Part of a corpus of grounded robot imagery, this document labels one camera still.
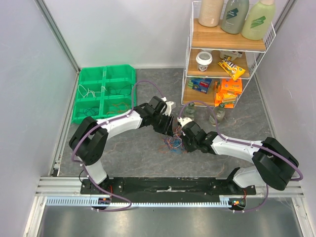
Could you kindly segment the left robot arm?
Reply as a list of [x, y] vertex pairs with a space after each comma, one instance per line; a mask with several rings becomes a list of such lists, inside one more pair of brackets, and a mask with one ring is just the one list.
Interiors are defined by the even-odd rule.
[[164, 135], [173, 135], [172, 101], [144, 103], [127, 111], [126, 113], [108, 119], [95, 120], [86, 117], [72, 136], [69, 146], [77, 161], [83, 165], [84, 170], [92, 179], [91, 188], [97, 194], [104, 194], [108, 190], [108, 175], [102, 166], [100, 158], [106, 142], [116, 135], [129, 130], [135, 130], [151, 125], [155, 132]]

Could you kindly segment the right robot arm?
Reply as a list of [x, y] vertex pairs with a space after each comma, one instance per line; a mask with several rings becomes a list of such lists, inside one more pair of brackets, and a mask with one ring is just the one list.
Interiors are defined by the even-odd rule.
[[232, 179], [226, 182], [227, 191], [231, 194], [238, 194], [251, 185], [268, 185], [283, 191], [297, 172], [297, 159], [272, 137], [264, 141], [247, 141], [214, 131], [206, 133], [190, 118], [179, 119], [178, 124], [187, 152], [199, 150], [205, 154], [232, 156], [253, 164], [248, 168], [238, 168]]

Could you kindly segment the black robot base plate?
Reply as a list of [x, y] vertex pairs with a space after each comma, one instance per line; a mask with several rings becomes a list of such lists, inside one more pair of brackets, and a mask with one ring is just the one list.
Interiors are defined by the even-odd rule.
[[193, 193], [210, 195], [255, 195], [254, 185], [241, 188], [231, 179], [211, 177], [112, 177], [95, 186], [84, 179], [81, 194], [101, 194], [103, 190], [117, 195], [136, 195], [140, 193]]

